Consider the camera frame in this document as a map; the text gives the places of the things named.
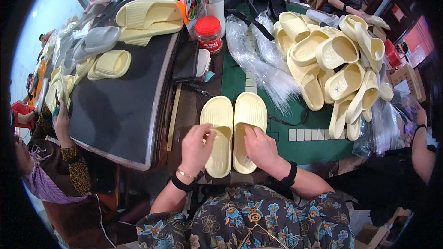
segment red lid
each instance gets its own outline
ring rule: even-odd
[[[220,21],[213,16],[202,17],[195,23],[195,32],[200,36],[212,36],[220,31]]]

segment red cloth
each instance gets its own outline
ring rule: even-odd
[[[30,107],[28,105],[23,104],[21,101],[17,101],[11,106],[11,110],[14,112],[15,127],[28,128],[29,130],[34,129],[35,119],[32,119],[28,124],[21,124],[17,121],[19,113],[21,113],[22,115],[26,115],[35,110],[34,107]]]

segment floral print blouse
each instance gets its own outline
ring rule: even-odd
[[[298,207],[254,185],[227,187],[188,220],[181,213],[155,213],[136,229],[142,249],[354,248],[348,217],[346,204],[330,192]]]

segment woman's left hand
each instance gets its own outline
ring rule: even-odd
[[[215,131],[210,130],[211,127],[211,124],[194,125],[183,139],[182,164],[179,168],[184,173],[196,177],[205,167],[217,135]]]
[[[71,137],[69,135],[69,116],[68,109],[63,100],[60,100],[60,110],[58,115],[54,115],[54,131],[58,142],[62,148],[69,148],[72,145]]]

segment white thermos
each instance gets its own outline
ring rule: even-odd
[[[205,0],[208,16],[216,17],[220,21],[222,37],[224,37],[224,1],[223,0]]]

